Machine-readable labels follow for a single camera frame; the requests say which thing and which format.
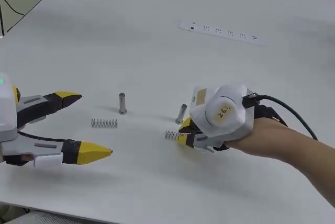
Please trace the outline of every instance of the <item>metal pin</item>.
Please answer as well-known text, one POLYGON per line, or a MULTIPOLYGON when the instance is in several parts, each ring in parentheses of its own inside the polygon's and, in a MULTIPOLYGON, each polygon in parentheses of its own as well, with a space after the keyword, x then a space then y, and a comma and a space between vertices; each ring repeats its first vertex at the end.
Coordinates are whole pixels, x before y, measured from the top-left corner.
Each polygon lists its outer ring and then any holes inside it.
POLYGON ((124 93, 120 93, 119 98, 120 98, 119 113, 120 114, 126 114, 127 113, 127 109, 126 109, 126 95, 124 93))
POLYGON ((178 125, 181 125, 183 123, 186 109, 187 109, 187 105, 182 104, 182 107, 180 107, 180 111, 179 111, 178 117, 176 118, 176 123, 178 125))

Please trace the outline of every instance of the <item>white table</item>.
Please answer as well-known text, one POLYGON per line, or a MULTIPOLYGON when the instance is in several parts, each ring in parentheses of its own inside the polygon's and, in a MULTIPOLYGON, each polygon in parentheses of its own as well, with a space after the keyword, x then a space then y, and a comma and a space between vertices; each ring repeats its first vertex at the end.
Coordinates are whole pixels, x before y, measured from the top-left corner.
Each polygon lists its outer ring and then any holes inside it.
MULTIPOLYGON (((43 0, 0 41, 23 95, 76 91, 28 133, 114 150, 86 166, 0 166, 0 201, 117 223, 332 223, 335 211, 294 168, 235 150, 165 140, 195 85, 245 83, 281 98, 335 145, 335 0, 43 0), (194 19, 257 33, 267 47, 178 29, 194 19), (126 93, 128 113, 116 112, 126 93), (115 118, 118 129, 92 129, 115 118)), ((273 105, 287 123, 299 122, 273 105)))

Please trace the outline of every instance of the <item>metal spring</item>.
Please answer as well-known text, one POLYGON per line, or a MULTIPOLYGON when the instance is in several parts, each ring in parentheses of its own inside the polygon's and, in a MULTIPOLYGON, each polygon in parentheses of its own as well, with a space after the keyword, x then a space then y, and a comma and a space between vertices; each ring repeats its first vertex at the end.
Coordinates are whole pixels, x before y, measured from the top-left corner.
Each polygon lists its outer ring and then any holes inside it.
POLYGON ((91 119, 94 128, 117 128, 117 119, 91 119))
POLYGON ((165 132, 165 138, 166 139, 177 140, 179 137, 185 136, 185 135, 187 135, 187 133, 181 133, 181 132, 176 132, 176 131, 168 131, 168 130, 165 132))

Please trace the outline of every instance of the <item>power strip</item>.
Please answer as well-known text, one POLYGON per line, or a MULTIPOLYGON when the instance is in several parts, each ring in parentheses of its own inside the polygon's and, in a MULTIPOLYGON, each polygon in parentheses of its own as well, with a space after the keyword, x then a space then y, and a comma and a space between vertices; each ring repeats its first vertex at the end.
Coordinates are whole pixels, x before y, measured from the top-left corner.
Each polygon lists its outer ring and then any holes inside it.
POLYGON ((215 37, 222 37, 259 46, 266 46, 265 40, 255 34, 227 30, 218 26, 209 26, 206 24, 196 23, 194 21, 182 20, 179 24, 179 28, 215 37))

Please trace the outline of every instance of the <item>human hand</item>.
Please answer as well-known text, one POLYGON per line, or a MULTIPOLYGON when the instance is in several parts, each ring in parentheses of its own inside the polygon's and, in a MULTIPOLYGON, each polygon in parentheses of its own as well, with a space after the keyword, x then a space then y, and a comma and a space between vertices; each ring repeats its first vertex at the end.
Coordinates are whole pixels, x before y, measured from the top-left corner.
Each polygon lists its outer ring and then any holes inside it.
POLYGON ((225 145, 244 153, 285 161, 295 151, 298 133, 274 119, 258 118, 250 135, 225 145))

